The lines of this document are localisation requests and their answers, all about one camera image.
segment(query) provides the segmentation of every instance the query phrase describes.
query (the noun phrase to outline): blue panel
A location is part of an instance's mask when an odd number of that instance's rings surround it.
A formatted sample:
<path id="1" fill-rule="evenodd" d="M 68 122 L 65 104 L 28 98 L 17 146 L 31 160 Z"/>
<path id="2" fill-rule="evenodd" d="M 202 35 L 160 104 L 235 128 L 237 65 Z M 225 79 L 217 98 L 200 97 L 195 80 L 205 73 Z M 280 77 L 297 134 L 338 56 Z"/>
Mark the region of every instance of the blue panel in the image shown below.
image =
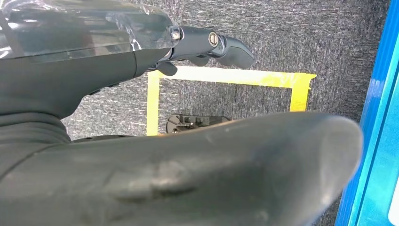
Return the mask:
<path id="1" fill-rule="evenodd" d="M 388 211 L 399 174 L 398 34 L 399 0 L 392 0 L 360 121 L 363 161 L 342 195 L 336 226 L 393 225 Z"/>

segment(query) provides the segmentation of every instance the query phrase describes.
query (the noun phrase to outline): gray carpet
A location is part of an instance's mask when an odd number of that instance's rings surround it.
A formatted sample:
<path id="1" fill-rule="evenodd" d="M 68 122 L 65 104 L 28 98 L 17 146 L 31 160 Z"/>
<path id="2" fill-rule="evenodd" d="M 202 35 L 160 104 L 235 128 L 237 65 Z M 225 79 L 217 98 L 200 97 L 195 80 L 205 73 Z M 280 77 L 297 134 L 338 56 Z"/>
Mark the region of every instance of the gray carpet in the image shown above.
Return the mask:
<path id="1" fill-rule="evenodd" d="M 136 0 L 159 6 L 184 25 L 243 40 L 252 69 L 317 74 L 309 111 L 360 120 L 387 0 Z M 210 66 L 221 67 L 215 62 Z M 64 120 L 72 138 L 145 135 L 145 76 L 86 97 Z M 289 89 L 196 81 L 161 81 L 160 129 L 171 113 L 245 118 L 288 111 Z M 315 223 L 332 226 L 339 201 Z"/>

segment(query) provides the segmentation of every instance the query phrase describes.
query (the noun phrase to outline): clear plastic cover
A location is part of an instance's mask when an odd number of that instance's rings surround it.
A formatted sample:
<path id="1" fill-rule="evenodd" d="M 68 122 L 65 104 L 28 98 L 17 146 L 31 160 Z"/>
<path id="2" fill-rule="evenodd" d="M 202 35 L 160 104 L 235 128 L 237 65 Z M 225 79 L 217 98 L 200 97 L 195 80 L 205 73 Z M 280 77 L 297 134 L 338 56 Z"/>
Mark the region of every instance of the clear plastic cover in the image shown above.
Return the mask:
<path id="1" fill-rule="evenodd" d="M 179 26 L 161 9 L 122 0 L 0 0 L 0 58 L 40 61 L 172 48 Z"/>

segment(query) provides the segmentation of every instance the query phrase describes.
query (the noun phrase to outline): yellow tape square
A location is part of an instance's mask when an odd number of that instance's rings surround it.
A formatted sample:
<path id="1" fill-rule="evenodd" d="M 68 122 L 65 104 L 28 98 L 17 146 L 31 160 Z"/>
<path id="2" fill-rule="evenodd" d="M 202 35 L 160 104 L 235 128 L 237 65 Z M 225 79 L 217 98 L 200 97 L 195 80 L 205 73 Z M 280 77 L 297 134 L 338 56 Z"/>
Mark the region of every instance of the yellow tape square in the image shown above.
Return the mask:
<path id="1" fill-rule="evenodd" d="M 290 88 L 290 111 L 306 111 L 309 84 L 315 74 L 265 72 L 253 70 L 223 69 L 213 67 L 178 66 L 174 76 L 166 76 L 159 71 L 148 73 L 147 87 L 147 136 L 158 135 L 158 110 L 160 79 L 180 79 Z"/>

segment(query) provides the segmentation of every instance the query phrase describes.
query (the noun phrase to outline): metal bracket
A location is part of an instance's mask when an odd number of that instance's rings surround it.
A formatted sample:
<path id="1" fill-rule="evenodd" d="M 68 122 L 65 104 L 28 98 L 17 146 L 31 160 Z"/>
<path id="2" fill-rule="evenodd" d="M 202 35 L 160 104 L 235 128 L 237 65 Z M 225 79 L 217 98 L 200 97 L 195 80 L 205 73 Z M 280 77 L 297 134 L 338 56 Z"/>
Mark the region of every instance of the metal bracket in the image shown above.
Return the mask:
<path id="1" fill-rule="evenodd" d="M 166 132 L 179 133 L 190 129 L 216 125 L 226 121 L 230 121 L 230 119 L 223 116 L 191 116 L 173 114 L 168 118 L 166 123 Z"/>

